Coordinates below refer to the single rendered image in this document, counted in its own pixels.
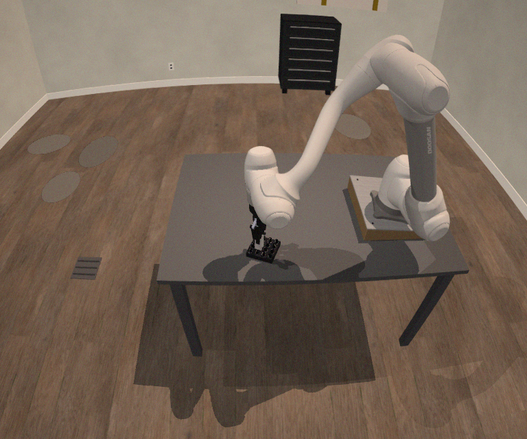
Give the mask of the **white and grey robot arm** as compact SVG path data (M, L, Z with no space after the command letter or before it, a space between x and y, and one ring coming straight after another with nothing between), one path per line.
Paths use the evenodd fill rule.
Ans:
M269 147L248 151L247 201L265 225L280 229L291 223L301 189L317 168L342 113L385 84L403 117L408 155L394 158L379 191L371 191L373 217L409 224L426 241L447 233L449 213L436 184L435 116L446 107L450 90L443 74L413 52L402 35L385 38L369 49L326 101L300 160L289 172L279 174Z

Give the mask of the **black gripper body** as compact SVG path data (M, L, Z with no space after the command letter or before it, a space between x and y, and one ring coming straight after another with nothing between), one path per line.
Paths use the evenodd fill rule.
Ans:
M249 210L250 210L250 212L253 214L253 221L255 220L255 218L257 218L257 224L260 224L260 223L261 223L261 220L260 220L259 217L257 216L254 207L251 206L251 205L249 205Z

